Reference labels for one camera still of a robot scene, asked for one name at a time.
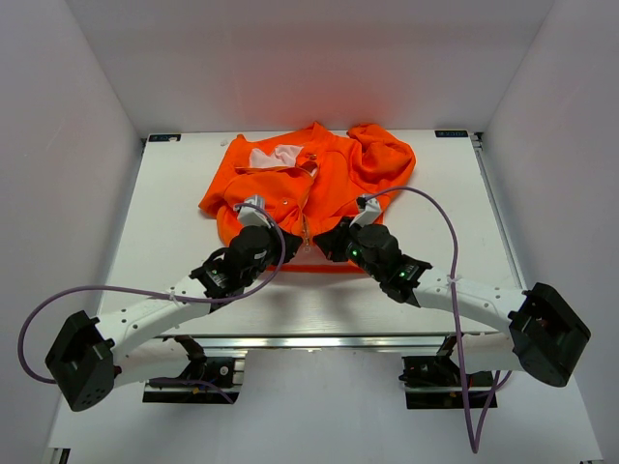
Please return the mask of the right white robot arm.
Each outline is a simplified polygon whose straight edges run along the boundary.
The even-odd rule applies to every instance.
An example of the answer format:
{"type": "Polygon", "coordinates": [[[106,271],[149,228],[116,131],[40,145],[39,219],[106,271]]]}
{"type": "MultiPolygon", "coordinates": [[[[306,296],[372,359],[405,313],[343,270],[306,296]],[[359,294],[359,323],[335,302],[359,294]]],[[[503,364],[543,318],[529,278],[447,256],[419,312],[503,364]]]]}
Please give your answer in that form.
{"type": "Polygon", "coordinates": [[[380,224],[361,226],[346,217],[314,239],[326,258],[349,261],[379,283],[399,304],[457,313],[505,334],[521,370],[556,388],[566,386],[591,332],[552,286],[501,289],[467,279],[453,280],[399,249],[380,224]]]}

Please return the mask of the orange jacket pink lining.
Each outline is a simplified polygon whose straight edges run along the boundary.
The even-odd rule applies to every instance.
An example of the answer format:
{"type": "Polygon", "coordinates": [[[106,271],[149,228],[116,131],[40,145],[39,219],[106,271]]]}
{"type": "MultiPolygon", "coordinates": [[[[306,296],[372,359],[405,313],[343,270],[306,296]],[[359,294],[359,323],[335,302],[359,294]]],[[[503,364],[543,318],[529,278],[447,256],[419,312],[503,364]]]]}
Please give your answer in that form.
{"type": "Polygon", "coordinates": [[[388,208],[393,189],[409,182],[415,166],[411,146],[376,124],[346,135],[318,123],[257,141],[239,134],[198,207],[215,219],[221,241],[229,244],[241,230],[235,205],[259,195],[280,228],[302,241],[284,271],[357,275],[360,269],[350,263],[329,262],[316,237],[356,216],[363,194],[376,194],[381,208],[388,208]]]}

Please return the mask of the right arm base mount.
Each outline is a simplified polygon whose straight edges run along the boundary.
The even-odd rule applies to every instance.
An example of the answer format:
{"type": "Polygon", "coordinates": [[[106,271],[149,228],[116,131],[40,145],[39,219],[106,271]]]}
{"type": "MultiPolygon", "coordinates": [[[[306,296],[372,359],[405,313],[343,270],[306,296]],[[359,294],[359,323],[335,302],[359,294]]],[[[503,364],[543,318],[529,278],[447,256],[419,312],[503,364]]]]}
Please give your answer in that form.
{"type": "Polygon", "coordinates": [[[459,367],[450,356],[457,347],[456,337],[446,337],[431,355],[404,356],[398,376],[407,410],[461,410],[464,407],[459,367]]]}

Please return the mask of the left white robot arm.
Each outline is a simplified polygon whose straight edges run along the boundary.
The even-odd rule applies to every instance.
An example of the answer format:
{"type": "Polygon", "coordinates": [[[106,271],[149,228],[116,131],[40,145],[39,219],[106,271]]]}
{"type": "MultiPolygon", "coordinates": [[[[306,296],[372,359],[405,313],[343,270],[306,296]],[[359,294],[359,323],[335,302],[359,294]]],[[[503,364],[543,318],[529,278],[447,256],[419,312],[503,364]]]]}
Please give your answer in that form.
{"type": "Polygon", "coordinates": [[[118,387],[158,377],[202,383],[203,349],[188,335],[161,335],[246,297],[268,267],[289,262],[302,242],[273,226],[245,226],[169,290],[145,292],[143,301],[104,315],[69,316],[44,362],[70,409],[86,411],[118,387]]]}

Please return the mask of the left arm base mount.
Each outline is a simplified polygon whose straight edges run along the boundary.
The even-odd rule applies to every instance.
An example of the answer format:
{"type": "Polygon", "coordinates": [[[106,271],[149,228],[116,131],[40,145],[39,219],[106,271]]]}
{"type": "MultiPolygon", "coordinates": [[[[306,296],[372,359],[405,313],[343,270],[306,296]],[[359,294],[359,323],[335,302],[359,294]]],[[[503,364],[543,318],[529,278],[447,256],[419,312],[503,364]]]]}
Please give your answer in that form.
{"type": "Polygon", "coordinates": [[[189,335],[167,336],[162,345],[179,349],[180,368],[158,374],[144,387],[142,401],[159,404],[233,405],[241,391],[245,356],[204,348],[189,335]]]}

